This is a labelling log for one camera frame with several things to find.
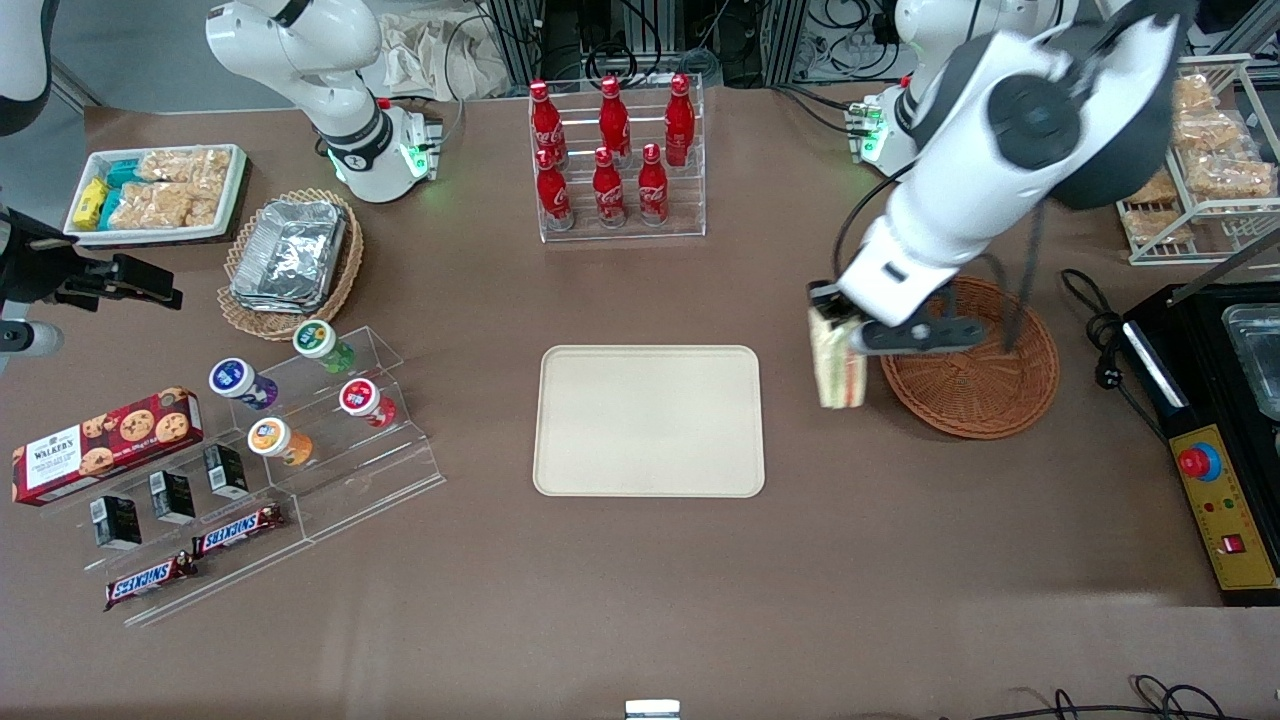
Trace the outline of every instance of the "black box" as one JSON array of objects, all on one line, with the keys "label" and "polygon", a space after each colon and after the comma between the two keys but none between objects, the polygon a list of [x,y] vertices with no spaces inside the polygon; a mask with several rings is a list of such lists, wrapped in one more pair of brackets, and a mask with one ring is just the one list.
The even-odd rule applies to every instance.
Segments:
[{"label": "black box", "polygon": [[214,495],[238,500],[248,495],[244,482],[244,464],[239,454],[225,445],[205,448],[205,469],[209,470],[209,489]]},{"label": "black box", "polygon": [[196,519],[196,501],[191,497],[191,483],[182,475],[160,470],[151,473],[151,510],[156,520],[189,523]]},{"label": "black box", "polygon": [[88,503],[88,518],[93,521],[93,539],[99,547],[129,550],[142,544],[138,510],[132,500],[100,497]]}]

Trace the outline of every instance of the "yellow control panel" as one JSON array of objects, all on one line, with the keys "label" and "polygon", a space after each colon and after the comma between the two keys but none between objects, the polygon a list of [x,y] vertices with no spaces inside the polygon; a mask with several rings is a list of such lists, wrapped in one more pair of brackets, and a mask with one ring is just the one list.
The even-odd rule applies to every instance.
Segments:
[{"label": "yellow control panel", "polygon": [[1169,441],[1187,498],[1224,591],[1280,587],[1217,425]]}]

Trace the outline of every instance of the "small plastic bottle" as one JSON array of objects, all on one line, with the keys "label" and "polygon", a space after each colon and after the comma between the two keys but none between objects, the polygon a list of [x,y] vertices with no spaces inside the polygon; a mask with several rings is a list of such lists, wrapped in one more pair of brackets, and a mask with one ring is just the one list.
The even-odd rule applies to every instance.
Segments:
[{"label": "small plastic bottle", "polygon": [[568,186],[564,176],[556,169],[556,158],[549,150],[539,150],[538,161],[538,201],[543,205],[547,229],[563,232],[573,227],[573,209],[568,205]]},{"label": "small plastic bottle", "polygon": [[667,164],[684,168],[694,143],[694,104],[689,100],[689,76],[671,78],[671,100],[667,101]]},{"label": "small plastic bottle", "polygon": [[529,83],[529,96],[534,100],[534,111],[529,122],[534,126],[534,140],[539,150],[548,150],[556,167],[563,169],[568,160],[568,146],[564,143],[564,124],[559,110],[552,104],[547,83],[535,79]]},{"label": "small plastic bottle", "polygon": [[600,224],[607,228],[621,228],[627,222],[627,209],[622,204],[622,176],[613,167],[613,154],[608,147],[595,149],[595,209],[600,214]]},{"label": "small plastic bottle", "polygon": [[248,429],[248,447],[264,457],[279,457],[285,465],[302,465],[311,457],[311,438],[279,418],[253,423]]},{"label": "small plastic bottle", "polygon": [[662,150],[655,142],[645,145],[641,155],[644,167],[640,168],[640,219],[646,225],[658,227],[667,222],[669,214],[667,170],[662,167]]},{"label": "small plastic bottle", "polygon": [[622,83],[613,76],[604,76],[600,94],[604,95],[600,105],[600,138],[613,152],[614,163],[622,165],[631,156],[631,117],[622,104]]},{"label": "small plastic bottle", "polygon": [[324,365],[329,373],[346,373],[356,363],[356,351],[324,320],[307,320],[293,331],[293,350]]},{"label": "small plastic bottle", "polygon": [[387,397],[372,382],[356,378],[342,386],[338,393],[338,406],[352,418],[364,418],[375,428],[381,428],[396,420],[396,401]]},{"label": "small plastic bottle", "polygon": [[209,389],[228,400],[239,400],[253,410],[266,410],[280,393],[275,382],[259,375],[239,357],[228,357],[214,365],[209,372]]}]

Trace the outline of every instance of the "red emergency stop button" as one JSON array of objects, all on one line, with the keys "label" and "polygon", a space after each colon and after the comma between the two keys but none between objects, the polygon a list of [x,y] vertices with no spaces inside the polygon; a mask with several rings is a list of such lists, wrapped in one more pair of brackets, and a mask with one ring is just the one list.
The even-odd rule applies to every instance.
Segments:
[{"label": "red emergency stop button", "polygon": [[1178,454],[1178,469],[1192,478],[1210,483],[1222,474],[1222,459],[1212,446],[1197,442]]}]

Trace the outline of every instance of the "clear acrylic rack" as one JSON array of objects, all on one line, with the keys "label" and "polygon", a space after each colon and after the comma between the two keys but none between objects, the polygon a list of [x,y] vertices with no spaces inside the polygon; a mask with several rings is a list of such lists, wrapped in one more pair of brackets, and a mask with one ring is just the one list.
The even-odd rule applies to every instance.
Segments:
[{"label": "clear acrylic rack", "polygon": [[[627,206],[627,222],[620,228],[607,228],[600,224],[595,211],[595,190],[591,177],[595,174],[595,149],[600,146],[600,91],[591,79],[547,81],[552,102],[561,113],[564,124],[564,143],[568,146],[568,164],[562,170],[568,184],[568,201],[573,209],[573,227],[567,231],[547,228],[547,214],[538,201],[536,183],[532,188],[534,208],[538,213],[538,231],[543,242],[564,242],[584,240],[627,240],[659,238],[707,234],[707,111],[703,94],[703,78],[689,76],[689,99],[694,104],[694,143],[689,149],[689,161],[684,168],[667,169],[667,195],[671,202],[671,215],[660,227],[649,227],[640,220],[640,149],[648,142],[666,147],[667,101],[671,97],[671,73],[654,73],[649,77],[636,77],[631,87],[622,90],[622,102],[631,118],[631,156],[626,165],[618,167],[622,176],[623,201]],[[532,111],[532,99],[529,101]],[[529,128],[530,167],[538,178],[538,165],[532,151],[538,142],[532,126]]]},{"label": "clear acrylic rack", "polygon": [[[343,336],[356,351],[356,363],[342,374],[294,356],[273,368],[260,369],[280,388],[279,398],[264,411],[232,402],[233,427],[205,428],[198,446],[113,478],[41,509],[46,518],[74,518],[77,547],[83,548],[84,571],[106,583],[138,573],[191,552],[191,538],[202,536],[264,505],[280,503],[288,523],[243,542],[221,548],[197,561],[198,574],[169,583],[150,593],[127,600],[111,610],[124,624],[148,625],[189,607],[218,591],[244,580],[273,565],[355,527],[385,510],[444,482],[426,433],[413,423],[404,395],[390,370],[403,361],[370,328]],[[338,392],[356,377],[374,380],[398,409],[384,428],[372,428],[338,407]],[[211,392],[201,393],[205,397]],[[289,468],[279,459],[253,455],[246,432],[265,416],[283,418],[294,432],[308,436],[315,450],[303,465]],[[205,471],[204,448],[220,443],[243,461],[250,495],[228,500],[212,495]],[[188,479],[198,516],[178,525],[152,516],[147,480],[151,473],[168,470]],[[102,496],[127,497],[136,503],[143,543],[131,550],[100,548],[93,542],[88,505]]]}]

